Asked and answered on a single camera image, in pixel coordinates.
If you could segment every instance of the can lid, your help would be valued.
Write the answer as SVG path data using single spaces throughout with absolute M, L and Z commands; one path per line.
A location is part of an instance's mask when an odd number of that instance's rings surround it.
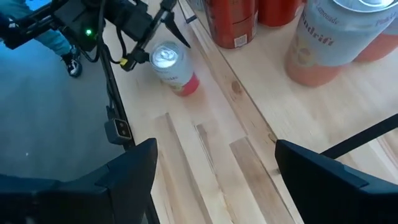
M 356 12 L 378 12 L 398 4 L 397 0 L 333 0 L 338 5 Z
M 151 53 L 150 62 L 157 68 L 169 68 L 178 60 L 178 46 L 173 42 L 163 42 Z

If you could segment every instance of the green led light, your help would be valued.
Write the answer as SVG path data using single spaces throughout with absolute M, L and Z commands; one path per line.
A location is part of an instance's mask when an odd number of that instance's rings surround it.
M 91 34 L 93 34 L 93 31 L 91 29 L 87 29 L 86 30 L 86 35 L 91 35 Z

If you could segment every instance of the soda can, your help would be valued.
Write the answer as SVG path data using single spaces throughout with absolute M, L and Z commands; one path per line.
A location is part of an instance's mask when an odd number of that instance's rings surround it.
M 188 96 L 199 86 L 186 48 L 166 41 L 155 47 L 149 57 L 157 76 L 178 96 Z
M 355 62 L 373 62 L 384 58 L 398 48 L 398 19 L 374 39 L 356 58 Z
M 286 72 L 309 86 L 325 84 L 396 17 L 398 0 L 308 0 L 286 58 Z
M 292 22 L 302 0 L 259 0 L 259 23 L 281 27 Z
M 214 42 L 226 49 L 242 47 L 257 31 L 258 0 L 205 0 Z

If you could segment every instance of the gray floor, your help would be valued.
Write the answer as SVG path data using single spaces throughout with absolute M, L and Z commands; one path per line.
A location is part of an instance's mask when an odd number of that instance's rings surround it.
M 104 132 L 102 67 L 83 65 L 73 79 L 36 41 L 0 46 L 0 173 L 71 180 L 123 153 Z

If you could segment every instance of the wooden table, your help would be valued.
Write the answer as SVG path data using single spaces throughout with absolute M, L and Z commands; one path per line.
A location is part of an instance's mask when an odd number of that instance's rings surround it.
M 150 2 L 151 13 L 159 2 Z M 185 16 L 193 15 L 181 3 Z M 223 50 L 211 40 L 203 14 L 186 24 L 178 5 L 175 13 L 201 81 L 193 95 L 175 96 L 148 63 L 130 73 L 114 66 L 137 143 L 151 137 L 159 142 L 152 196 L 160 222 L 303 223 L 278 173 L 274 141 L 322 152 L 396 113 L 398 52 L 307 88 L 283 70 L 297 21 L 278 30 L 260 27 L 247 46 Z M 121 54 L 112 25 L 104 39 L 114 57 Z M 178 42 L 161 27 L 147 50 L 163 40 Z M 134 46 L 127 37 L 126 43 Z M 397 182 L 397 146 L 397 133 L 389 133 L 340 160 Z

